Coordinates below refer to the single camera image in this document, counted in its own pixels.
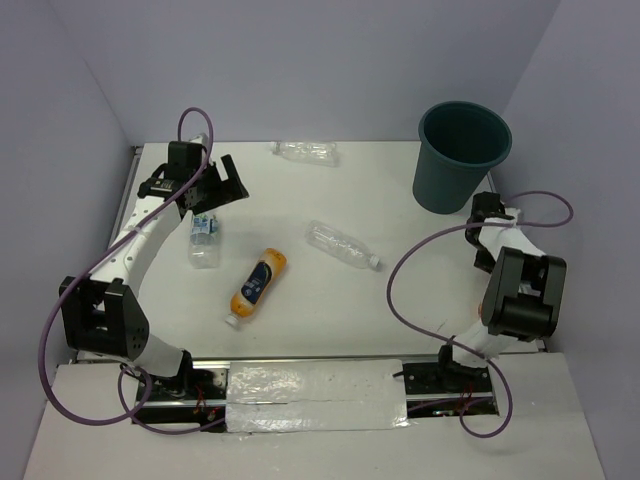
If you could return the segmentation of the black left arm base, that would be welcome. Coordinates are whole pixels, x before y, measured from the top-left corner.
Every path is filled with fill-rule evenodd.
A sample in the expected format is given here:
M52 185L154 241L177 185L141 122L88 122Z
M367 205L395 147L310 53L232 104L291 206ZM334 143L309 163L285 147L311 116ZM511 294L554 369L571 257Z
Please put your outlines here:
M134 418L153 427L204 427L222 432L226 428L227 368L194 368L186 383L154 378L149 398Z

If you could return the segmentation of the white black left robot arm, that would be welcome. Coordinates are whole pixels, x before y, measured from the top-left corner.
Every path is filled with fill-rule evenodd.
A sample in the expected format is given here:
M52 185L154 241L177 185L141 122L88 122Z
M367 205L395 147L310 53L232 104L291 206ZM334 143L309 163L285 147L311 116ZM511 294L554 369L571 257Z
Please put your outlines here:
M76 351L120 360L145 370L173 398L184 398L199 376L191 354L150 330L138 301L144 277L169 235L187 214L198 215L248 197L229 155L225 178L206 159L207 136L172 141L167 160L139 186L127 223L118 234L133 237L81 281L68 276L59 293L66 341Z

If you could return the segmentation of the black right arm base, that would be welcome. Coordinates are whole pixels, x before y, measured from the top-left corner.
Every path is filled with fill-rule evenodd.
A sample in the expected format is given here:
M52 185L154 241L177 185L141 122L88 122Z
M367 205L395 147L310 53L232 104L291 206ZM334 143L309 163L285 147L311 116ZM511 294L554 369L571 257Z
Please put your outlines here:
M409 397L455 398L463 393L492 394L493 386L486 369L475 376L442 373L435 362L404 363L393 377L402 379Z

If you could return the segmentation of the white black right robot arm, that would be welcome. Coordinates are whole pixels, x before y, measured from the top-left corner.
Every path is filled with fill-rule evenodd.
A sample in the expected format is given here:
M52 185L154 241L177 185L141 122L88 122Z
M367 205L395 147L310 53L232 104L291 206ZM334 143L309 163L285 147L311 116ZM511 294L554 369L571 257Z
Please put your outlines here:
M456 391L481 375L489 360L518 342L549 338L557 328L566 261L537 248L517 225L520 211L497 193L473 196L465 233L476 248L474 266L490 275L479 320L440 348L437 384Z

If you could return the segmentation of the clear crushed plastic bottle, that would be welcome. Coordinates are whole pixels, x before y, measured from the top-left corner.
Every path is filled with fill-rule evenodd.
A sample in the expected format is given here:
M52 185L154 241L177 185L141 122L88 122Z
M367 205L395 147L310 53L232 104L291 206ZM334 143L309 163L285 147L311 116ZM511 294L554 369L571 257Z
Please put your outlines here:
M359 269L376 271L380 258L364 243L329 225L312 221L305 230L305 240L325 254Z

